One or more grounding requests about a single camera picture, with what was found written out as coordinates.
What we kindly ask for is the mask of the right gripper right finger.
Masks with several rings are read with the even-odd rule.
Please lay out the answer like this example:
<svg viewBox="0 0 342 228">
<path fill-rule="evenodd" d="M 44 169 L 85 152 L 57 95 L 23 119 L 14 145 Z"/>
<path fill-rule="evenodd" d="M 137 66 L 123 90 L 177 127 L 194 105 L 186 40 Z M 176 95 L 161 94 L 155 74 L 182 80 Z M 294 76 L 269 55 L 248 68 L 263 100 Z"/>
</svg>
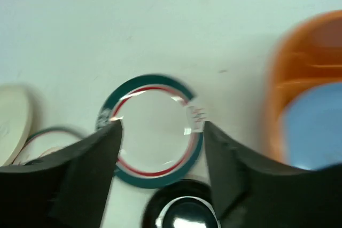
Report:
<svg viewBox="0 0 342 228">
<path fill-rule="evenodd" d="M 215 214 L 222 227 L 341 227 L 341 165 L 287 166 L 204 125 Z"/>
</svg>

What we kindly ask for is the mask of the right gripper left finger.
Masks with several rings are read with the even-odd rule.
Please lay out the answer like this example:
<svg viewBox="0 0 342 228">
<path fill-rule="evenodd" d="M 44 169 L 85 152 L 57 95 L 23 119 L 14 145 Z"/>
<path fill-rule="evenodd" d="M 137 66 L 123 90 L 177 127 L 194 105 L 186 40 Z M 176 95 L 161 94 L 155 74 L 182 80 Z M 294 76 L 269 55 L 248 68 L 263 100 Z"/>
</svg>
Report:
<svg viewBox="0 0 342 228">
<path fill-rule="evenodd" d="M 32 163 L 1 167 L 1 227 L 100 227 L 121 138 L 114 121 Z"/>
</svg>

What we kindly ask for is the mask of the orange sunburst pattern plate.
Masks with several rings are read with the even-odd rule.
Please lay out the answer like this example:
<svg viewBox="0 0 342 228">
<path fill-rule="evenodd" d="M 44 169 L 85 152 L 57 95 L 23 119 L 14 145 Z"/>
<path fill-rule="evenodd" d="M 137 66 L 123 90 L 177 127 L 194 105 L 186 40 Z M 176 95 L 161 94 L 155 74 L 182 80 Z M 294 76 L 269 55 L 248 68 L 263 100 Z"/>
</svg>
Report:
<svg viewBox="0 0 342 228">
<path fill-rule="evenodd" d="M 54 126 L 42 129 L 28 137 L 12 164 L 26 164 L 29 161 L 61 150 L 83 138 L 82 133 L 69 127 Z"/>
</svg>

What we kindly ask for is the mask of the black plate with mirror centre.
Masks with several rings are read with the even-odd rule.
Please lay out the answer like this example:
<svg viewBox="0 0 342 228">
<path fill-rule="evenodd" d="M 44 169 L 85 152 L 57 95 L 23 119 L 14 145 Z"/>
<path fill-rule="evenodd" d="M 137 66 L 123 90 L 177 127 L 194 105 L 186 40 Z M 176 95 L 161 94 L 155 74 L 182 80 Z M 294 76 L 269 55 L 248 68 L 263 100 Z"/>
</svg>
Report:
<svg viewBox="0 0 342 228">
<path fill-rule="evenodd" d="M 207 183 L 182 179 L 157 190 L 147 203 L 141 228 L 220 228 Z"/>
</svg>

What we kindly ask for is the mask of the blue plate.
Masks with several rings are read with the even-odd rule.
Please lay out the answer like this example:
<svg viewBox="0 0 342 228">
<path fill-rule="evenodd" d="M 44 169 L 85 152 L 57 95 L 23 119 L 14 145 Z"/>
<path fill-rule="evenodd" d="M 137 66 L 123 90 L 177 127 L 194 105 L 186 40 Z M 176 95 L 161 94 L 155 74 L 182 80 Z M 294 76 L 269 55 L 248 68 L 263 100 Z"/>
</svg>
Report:
<svg viewBox="0 0 342 228">
<path fill-rule="evenodd" d="M 317 170 L 341 164 L 341 83 L 297 96 L 282 116 L 287 164 Z"/>
</svg>

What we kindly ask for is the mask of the beige floral plate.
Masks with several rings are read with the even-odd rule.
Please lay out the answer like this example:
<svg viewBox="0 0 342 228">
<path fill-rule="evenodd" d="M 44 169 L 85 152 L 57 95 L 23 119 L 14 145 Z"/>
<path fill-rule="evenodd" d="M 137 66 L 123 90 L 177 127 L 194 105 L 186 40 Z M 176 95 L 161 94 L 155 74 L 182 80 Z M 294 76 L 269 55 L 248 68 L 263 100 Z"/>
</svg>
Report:
<svg viewBox="0 0 342 228">
<path fill-rule="evenodd" d="M 26 89 L 16 84 L 1 85 L 1 166 L 11 164 L 30 132 L 33 107 Z"/>
</svg>

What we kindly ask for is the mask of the green red rimmed plate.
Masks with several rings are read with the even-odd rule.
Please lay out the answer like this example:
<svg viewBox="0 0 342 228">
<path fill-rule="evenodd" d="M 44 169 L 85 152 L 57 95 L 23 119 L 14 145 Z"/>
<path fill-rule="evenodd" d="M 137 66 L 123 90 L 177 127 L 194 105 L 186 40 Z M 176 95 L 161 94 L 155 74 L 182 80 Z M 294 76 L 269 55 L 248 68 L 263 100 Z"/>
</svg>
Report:
<svg viewBox="0 0 342 228">
<path fill-rule="evenodd" d="M 117 87 L 99 110 L 95 127 L 122 123 L 115 175 L 140 188 L 182 179 L 202 149 L 206 113 L 195 91 L 167 75 L 146 74 Z"/>
</svg>

